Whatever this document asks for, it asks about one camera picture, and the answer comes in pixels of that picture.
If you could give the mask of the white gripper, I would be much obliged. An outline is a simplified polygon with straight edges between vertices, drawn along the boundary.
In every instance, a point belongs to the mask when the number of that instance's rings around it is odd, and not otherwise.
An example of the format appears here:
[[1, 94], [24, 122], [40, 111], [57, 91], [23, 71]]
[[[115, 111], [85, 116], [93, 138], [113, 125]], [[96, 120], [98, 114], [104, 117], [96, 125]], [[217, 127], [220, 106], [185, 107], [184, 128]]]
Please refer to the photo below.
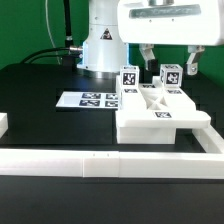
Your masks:
[[190, 76], [198, 73], [204, 46], [224, 44], [224, 0], [173, 0], [155, 6], [150, 0], [120, 0], [117, 16], [123, 42], [146, 43], [139, 50], [151, 72], [158, 66], [153, 44], [191, 45], [186, 62]]

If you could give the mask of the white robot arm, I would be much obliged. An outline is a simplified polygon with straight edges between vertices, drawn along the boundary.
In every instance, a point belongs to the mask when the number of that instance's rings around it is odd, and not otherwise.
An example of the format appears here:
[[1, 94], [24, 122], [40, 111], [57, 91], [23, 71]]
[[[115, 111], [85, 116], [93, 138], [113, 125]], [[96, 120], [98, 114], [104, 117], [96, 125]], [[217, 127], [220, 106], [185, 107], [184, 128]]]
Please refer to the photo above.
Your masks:
[[198, 72], [207, 46], [224, 44], [224, 0], [89, 0], [89, 35], [80, 69], [98, 77], [129, 62], [137, 44], [150, 69], [156, 45], [185, 45], [186, 73]]

